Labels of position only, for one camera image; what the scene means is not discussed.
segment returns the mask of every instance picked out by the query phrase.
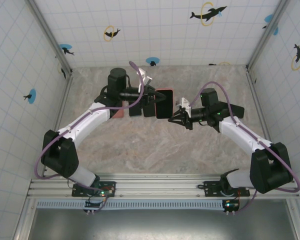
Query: red smartphone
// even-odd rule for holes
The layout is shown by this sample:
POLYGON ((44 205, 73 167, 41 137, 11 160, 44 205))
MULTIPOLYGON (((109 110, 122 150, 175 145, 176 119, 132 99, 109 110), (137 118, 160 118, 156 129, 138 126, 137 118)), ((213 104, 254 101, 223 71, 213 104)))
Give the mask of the red smartphone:
POLYGON ((156 118, 171 118, 174 115, 174 91, 172 88, 159 88, 155 91, 165 95, 165 100, 155 103, 156 118))

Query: enclosure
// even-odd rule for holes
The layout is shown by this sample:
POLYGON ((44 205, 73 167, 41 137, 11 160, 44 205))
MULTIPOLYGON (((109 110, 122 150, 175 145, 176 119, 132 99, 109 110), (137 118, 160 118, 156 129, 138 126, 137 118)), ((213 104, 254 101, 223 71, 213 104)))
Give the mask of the enclosure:
MULTIPOLYGON (((138 87, 129 61, 152 78, 153 89, 173 90, 174 113, 181 98, 191 102, 204 84, 221 84, 231 104, 244 108, 245 126, 286 146, 300 179, 300 0, 0 0, 0 239, 248 239, 249 233, 300 239, 300 191, 258 192, 232 222, 221 217, 224 198, 197 188, 234 169, 249 171, 251 155, 242 146, 205 122, 189 130, 156 116, 130 116, 129 109, 76 146, 81 167, 117 185, 102 212, 82 219, 85 234, 65 234, 75 229, 72 218, 86 214, 88 198, 72 197, 73 183, 63 177, 36 179, 44 135, 83 114, 112 69, 125 69, 138 87), (258 224, 251 217, 257 213, 264 216, 258 224), (147 216, 148 228, 133 220, 147 216), (183 217, 193 219, 187 224, 183 217), (220 221, 227 227, 218 235, 220 221), (210 230, 200 228, 208 223, 210 230), (105 225, 112 224, 109 233, 105 225), (242 224, 249 230, 241 231, 242 224), (172 225, 186 229, 179 234, 172 225)), ((217 85, 209 87, 226 102, 217 85)), ((38 172, 55 174, 42 164, 38 172)))

